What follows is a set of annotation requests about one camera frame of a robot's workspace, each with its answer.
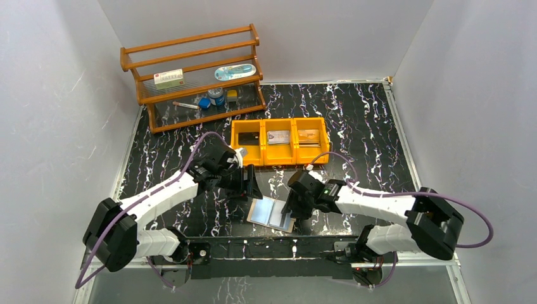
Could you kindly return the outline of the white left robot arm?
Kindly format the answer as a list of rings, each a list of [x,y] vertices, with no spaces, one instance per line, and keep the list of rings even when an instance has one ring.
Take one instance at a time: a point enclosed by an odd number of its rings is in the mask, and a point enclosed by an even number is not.
[[[82,242],[110,272],[141,257],[166,257],[184,263],[192,257],[190,240],[177,229],[147,230],[157,216],[215,188],[230,198],[261,199],[255,167],[245,164],[246,148],[221,146],[195,158],[184,172],[119,202],[106,198],[92,216]]]

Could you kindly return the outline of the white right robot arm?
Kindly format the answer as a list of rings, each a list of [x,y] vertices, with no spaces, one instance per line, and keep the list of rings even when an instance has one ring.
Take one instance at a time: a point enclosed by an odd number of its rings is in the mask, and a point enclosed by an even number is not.
[[[387,221],[387,226],[364,227],[351,250],[365,262],[396,251],[423,252],[438,260],[454,256],[464,217],[434,191],[371,193],[343,180],[322,182],[307,170],[293,174],[287,185],[284,212],[294,219],[309,219],[319,210]]]

